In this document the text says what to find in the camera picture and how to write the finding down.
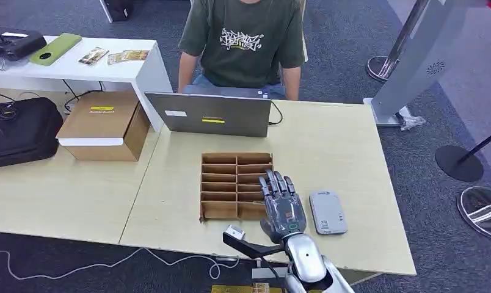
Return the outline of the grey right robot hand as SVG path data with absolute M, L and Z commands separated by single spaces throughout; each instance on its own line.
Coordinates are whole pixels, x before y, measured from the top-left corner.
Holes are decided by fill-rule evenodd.
M 271 242 L 278 245 L 293 234 L 304 233 L 307 219 L 291 178 L 267 169 L 266 177 L 260 176 L 258 180 L 266 210 L 260 225 Z

